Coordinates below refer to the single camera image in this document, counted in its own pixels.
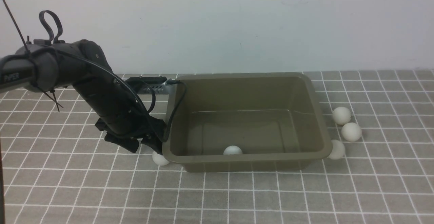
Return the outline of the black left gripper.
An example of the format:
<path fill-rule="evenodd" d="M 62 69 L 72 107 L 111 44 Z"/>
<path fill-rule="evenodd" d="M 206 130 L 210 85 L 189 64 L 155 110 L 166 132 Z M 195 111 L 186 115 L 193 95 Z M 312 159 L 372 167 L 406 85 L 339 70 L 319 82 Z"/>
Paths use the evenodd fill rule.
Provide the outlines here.
<path fill-rule="evenodd" d="M 151 148 L 155 153 L 163 155 L 161 139 L 163 139 L 166 129 L 166 123 L 163 120 L 148 114 L 127 114 L 126 117 L 113 117 L 111 123 L 106 123 L 104 119 L 107 120 L 109 117 L 99 118 L 95 127 L 99 131 L 107 132 L 104 136 L 106 142 L 118 145 L 131 153 L 136 153 L 141 143 Z"/>

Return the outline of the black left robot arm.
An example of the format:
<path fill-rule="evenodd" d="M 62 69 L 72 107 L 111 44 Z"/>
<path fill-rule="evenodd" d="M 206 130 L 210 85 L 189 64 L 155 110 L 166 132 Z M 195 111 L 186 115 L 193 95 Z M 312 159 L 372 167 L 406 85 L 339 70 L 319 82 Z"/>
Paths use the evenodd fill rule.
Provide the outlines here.
<path fill-rule="evenodd" d="M 99 116 L 95 127 L 104 140 L 132 153 L 144 144 L 162 154 L 166 123 L 150 115 L 138 92 L 139 77 L 122 80 L 95 42 L 29 44 L 1 59 L 1 92 L 25 88 L 53 93 L 71 86 Z"/>

